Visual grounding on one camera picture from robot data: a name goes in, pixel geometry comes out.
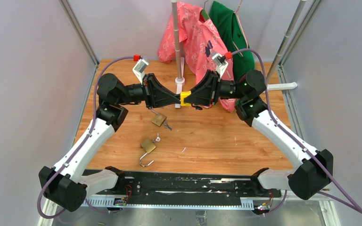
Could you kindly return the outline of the yellow padlock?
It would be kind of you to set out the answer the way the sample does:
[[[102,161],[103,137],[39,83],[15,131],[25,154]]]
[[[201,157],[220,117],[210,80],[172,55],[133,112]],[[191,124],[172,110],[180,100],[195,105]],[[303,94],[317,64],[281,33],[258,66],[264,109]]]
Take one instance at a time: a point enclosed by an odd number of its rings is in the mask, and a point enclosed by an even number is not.
[[[199,111],[203,110],[203,108],[198,105],[186,102],[186,98],[190,95],[191,95],[191,91],[182,91],[180,93],[180,106],[190,106],[190,107],[193,107],[195,110],[199,110]]]

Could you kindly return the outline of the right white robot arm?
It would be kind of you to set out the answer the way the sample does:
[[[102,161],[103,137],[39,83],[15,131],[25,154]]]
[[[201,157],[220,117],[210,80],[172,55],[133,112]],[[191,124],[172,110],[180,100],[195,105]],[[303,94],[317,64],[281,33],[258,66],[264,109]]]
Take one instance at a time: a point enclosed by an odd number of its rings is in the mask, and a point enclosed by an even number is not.
[[[204,78],[190,91],[181,93],[181,104],[214,105],[219,99],[235,98],[240,120],[268,138],[287,157],[292,170],[262,168],[251,176],[250,190],[263,196],[270,189],[290,190],[302,200],[326,187],[333,171],[333,155],[327,149],[319,151],[291,131],[265,103],[260,94],[266,91],[263,74],[250,70],[239,81],[220,78],[208,70]]]

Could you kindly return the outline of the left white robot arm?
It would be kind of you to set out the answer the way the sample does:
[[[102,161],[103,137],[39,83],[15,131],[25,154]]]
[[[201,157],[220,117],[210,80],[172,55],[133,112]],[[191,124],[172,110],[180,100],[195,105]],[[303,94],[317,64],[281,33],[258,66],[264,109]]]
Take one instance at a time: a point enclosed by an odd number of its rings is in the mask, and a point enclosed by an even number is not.
[[[120,128],[128,114],[127,104],[145,102],[147,108],[159,108],[180,103],[180,95],[164,87],[153,73],[145,74],[140,83],[124,85],[114,74],[106,73],[97,81],[94,98],[96,111],[80,139],[53,167],[44,166],[39,172],[41,192],[37,210],[43,215],[42,198],[64,210],[77,210],[84,200],[103,190],[121,194],[125,190],[123,171],[109,166],[85,176],[84,170],[103,144]]]

